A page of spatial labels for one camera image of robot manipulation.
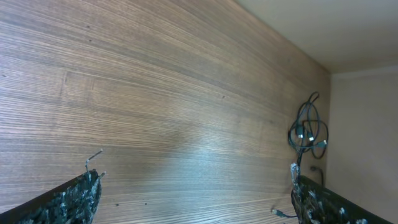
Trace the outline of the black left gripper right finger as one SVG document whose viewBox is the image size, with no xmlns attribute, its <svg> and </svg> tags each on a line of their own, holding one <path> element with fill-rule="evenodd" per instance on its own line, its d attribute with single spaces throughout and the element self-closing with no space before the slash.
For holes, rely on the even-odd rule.
<svg viewBox="0 0 398 224">
<path fill-rule="evenodd" d="M 292 205 L 299 223 L 391 224 L 301 175 L 296 163 L 290 165 L 290 171 L 293 183 Z"/>
</svg>

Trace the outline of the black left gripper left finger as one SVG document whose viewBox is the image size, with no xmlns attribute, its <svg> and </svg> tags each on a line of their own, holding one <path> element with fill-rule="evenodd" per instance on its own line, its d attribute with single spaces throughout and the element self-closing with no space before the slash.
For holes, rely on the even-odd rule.
<svg viewBox="0 0 398 224">
<path fill-rule="evenodd" d="M 1 214 L 1 223 L 92 223 L 101 198 L 101 179 L 96 169 L 86 171 L 68 182 Z"/>
</svg>

